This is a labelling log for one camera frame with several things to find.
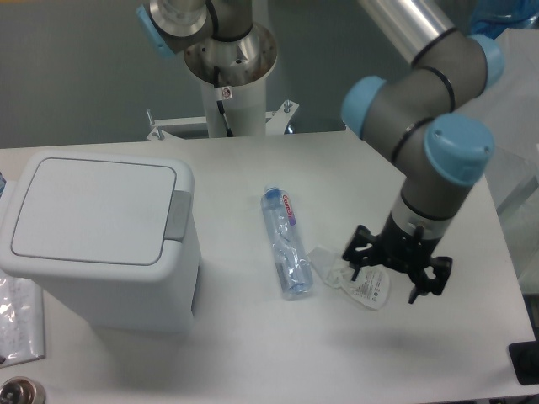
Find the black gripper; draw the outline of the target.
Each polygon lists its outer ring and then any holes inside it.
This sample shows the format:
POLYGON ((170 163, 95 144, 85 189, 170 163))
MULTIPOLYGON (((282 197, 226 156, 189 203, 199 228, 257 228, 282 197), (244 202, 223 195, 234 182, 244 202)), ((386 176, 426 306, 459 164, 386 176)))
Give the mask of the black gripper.
POLYGON ((353 269, 351 280, 357 280, 362 268, 376 265, 408 274, 414 284, 408 303, 413 304, 420 296, 442 295, 451 276, 453 259, 432 257, 444 232, 444 221, 393 210, 379 236, 358 225, 342 259, 353 269))

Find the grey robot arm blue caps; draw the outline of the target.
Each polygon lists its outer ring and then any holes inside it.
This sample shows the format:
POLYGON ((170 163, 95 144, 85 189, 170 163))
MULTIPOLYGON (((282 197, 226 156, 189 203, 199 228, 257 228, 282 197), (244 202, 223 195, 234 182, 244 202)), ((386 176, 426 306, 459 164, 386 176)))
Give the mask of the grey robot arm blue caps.
MULTIPOLYGON (((463 35, 431 1, 362 7, 411 72, 395 83, 361 79, 341 118, 405 179, 381 233, 359 226, 343 257, 355 272, 381 265, 406 274, 412 299, 440 295, 452 261, 433 251, 494 153, 489 129, 458 109, 499 80, 504 55, 484 35, 463 35)), ((264 81, 277 50, 251 2, 149 1, 136 15, 156 51, 182 55, 197 77, 210 136, 267 133, 264 81)))

